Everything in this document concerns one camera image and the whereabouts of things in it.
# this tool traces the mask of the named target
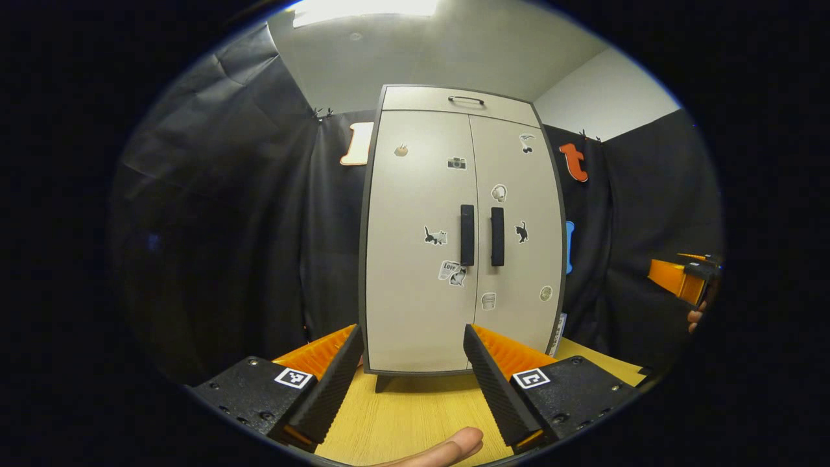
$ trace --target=drawer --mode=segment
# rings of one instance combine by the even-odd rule
[[[383,110],[454,112],[514,121],[539,128],[533,107],[526,102],[485,92],[445,87],[388,86],[383,98]]]

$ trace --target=cabinet door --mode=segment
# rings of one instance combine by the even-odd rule
[[[470,124],[481,232],[475,323],[547,351],[564,285],[564,212],[544,136],[479,116]],[[491,208],[504,210],[500,267],[491,264]]]
[[[456,157],[461,159],[458,164],[452,160]],[[472,322],[476,308],[476,267],[462,271],[457,266],[461,205],[476,205],[467,116],[384,111],[371,170],[365,276],[368,367],[464,370],[464,326]],[[477,230],[473,224],[472,242],[478,240]]]

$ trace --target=wall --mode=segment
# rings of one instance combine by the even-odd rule
[[[613,47],[534,102],[546,125],[610,140],[680,109],[674,97]]]

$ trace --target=ceiling light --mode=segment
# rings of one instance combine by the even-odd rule
[[[289,10],[294,11],[294,27],[342,17],[398,14],[430,17],[435,14],[438,0],[302,0]]]

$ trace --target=hand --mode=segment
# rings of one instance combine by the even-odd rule
[[[697,323],[703,317],[703,311],[706,310],[706,300],[701,303],[701,307],[697,310],[691,310],[689,314],[686,316],[686,320],[690,322],[689,325],[689,334],[692,334],[697,327]]]
[[[467,426],[439,445],[403,459],[371,467],[447,467],[472,457],[484,446],[484,433]]]

